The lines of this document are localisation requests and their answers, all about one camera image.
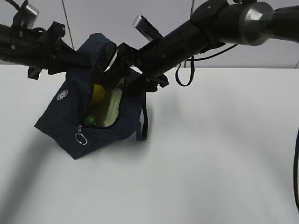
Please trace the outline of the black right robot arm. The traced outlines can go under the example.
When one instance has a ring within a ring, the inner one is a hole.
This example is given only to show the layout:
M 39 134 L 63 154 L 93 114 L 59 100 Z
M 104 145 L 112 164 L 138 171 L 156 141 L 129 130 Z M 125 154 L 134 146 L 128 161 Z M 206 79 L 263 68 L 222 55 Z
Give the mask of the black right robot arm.
M 115 52 L 109 69 L 96 66 L 92 80 L 102 86 L 114 84 L 131 74 L 131 67 L 141 73 L 125 88 L 127 94 L 156 92 L 169 81 L 165 73 L 194 55 L 230 43 L 259 46 L 268 39 L 297 42 L 299 40 L 298 6 L 273 9 L 268 3 L 255 0 L 208 0 L 190 19 L 162 36 L 144 17 L 137 16 L 134 27 L 148 39 L 148 44 L 135 49 L 122 43 Z

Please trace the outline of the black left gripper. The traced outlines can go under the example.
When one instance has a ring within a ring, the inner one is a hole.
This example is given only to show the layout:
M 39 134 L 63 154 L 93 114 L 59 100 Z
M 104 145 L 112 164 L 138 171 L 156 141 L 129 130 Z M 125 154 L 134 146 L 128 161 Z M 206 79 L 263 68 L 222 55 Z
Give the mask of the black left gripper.
M 64 41 L 60 41 L 65 35 L 64 24 L 53 22 L 48 30 L 18 27 L 13 31 L 9 61 L 28 66 L 28 78 L 30 79 L 38 80 L 41 71 L 48 68 L 50 61 L 55 58 L 55 51 L 59 43 L 59 67 L 49 67 L 49 75 L 67 72 L 70 68 L 75 67 L 91 67 L 91 62 L 86 56 L 76 52 Z

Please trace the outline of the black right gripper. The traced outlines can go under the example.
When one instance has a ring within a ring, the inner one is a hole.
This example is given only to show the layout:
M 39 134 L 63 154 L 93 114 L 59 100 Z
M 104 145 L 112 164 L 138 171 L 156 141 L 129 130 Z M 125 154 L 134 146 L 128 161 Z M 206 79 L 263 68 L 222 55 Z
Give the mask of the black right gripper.
M 169 84 L 164 73 L 166 59 L 159 51 L 160 39 L 155 39 L 137 50 L 122 43 L 117 49 L 117 58 L 108 69 L 113 57 L 97 56 L 90 59 L 90 88 L 94 84 L 113 85 L 124 78 L 124 95 L 140 95 L 147 92 L 156 92 L 157 86 L 164 88 Z M 135 66 L 141 73 L 131 72 Z

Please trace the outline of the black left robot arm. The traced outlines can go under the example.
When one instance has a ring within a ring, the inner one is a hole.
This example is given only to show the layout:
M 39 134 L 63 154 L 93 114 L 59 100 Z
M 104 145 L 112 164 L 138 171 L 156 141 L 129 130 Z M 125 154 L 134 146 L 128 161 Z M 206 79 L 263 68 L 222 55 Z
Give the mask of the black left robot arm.
M 49 75 L 91 67 L 90 60 L 68 46 L 62 38 L 65 25 L 53 22 L 43 28 L 0 26 L 0 59 L 28 67 L 29 79 L 38 80 L 42 70 Z

